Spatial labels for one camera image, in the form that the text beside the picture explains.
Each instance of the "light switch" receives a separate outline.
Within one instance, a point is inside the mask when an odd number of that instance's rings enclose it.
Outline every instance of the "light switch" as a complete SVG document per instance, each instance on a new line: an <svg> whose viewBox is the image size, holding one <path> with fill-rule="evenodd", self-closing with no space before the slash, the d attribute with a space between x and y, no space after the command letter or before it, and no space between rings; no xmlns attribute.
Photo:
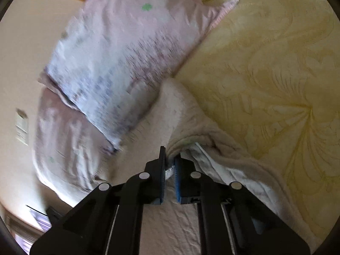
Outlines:
<svg viewBox="0 0 340 255"><path fill-rule="evenodd" d="M16 126L28 133L28 117L26 113L20 109L17 109Z"/></svg>
<svg viewBox="0 0 340 255"><path fill-rule="evenodd" d="M17 109L16 131L17 139L28 145L28 117L27 114L20 109Z"/></svg>

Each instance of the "embroidered yellow bedspread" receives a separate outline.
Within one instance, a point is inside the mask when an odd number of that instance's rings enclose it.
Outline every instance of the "embroidered yellow bedspread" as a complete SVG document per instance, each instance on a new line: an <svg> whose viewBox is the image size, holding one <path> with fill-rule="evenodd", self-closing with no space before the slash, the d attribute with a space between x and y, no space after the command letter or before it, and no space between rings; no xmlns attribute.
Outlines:
<svg viewBox="0 0 340 255"><path fill-rule="evenodd" d="M340 214L340 22L328 2L240 0L176 79L281 172L324 239Z"/></svg>

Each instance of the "pillow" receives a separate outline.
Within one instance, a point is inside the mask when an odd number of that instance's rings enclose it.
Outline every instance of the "pillow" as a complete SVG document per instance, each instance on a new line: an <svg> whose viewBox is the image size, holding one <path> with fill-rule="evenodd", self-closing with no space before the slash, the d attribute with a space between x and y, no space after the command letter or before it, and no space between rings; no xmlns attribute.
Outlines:
<svg viewBox="0 0 340 255"><path fill-rule="evenodd" d="M76 197L82 199L107 180L113 152L111 143L84 114L65 105L50 89L43 89L33 160L43 184L75 205Z"/></svg>
<svg viewBox="0 0 340 255"><path fill-rule="evenodd" d="M86 0L45 71L115 146L238 0Z"/></svg>

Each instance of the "beige fleece blanket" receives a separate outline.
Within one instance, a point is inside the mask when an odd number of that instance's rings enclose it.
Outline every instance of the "beige fleece blanket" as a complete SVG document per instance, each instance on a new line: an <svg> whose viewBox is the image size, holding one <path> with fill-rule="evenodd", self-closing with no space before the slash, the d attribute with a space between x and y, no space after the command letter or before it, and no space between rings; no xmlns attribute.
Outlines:
<svg viewBox="0 0 340 255"><path fill-rule="evenodd" d="M240 0L176 76L222 130L280 173L322 240L340 214L339 43L327 0Z"/></svg>
<svg viewBox="0 0 340 255"><path fill-rule="evenodd" d="M174 79L166 80L159 98L136 129L122 141L122 151L103 168L101 177L112 184L143 171L145 163L167 148L169 161L179 152L215 181L239 181L294 229L314 250L319 244L289 195L278 173L254 160L233 138L218 128L193 96ZM162 206L146 206L141 254L199 254L197 213L192 205L176 203L172 178Z"/></svg>

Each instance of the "white wall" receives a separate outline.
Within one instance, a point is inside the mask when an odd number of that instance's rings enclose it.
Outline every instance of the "white wall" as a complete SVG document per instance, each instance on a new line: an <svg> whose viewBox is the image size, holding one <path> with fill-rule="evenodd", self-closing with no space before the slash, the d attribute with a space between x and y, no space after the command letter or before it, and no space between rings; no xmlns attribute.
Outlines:
<svg viewBox="0 0 340 255"><path fill-rule="evenodd" d="M37 227L26 205L44 212L48 205L66 210L35 175L32 163L35 119L41 86L39 73L78 0L14 0L0 22L0 203ZM16 108L29 118L29 145L15 138Z"/></svg>
<svg viewBox="0 0 340 255"><path fill-rule="evenodd" d="M0 218L2 218L3 221L5 221L5 208L0 203Z"/></svg>

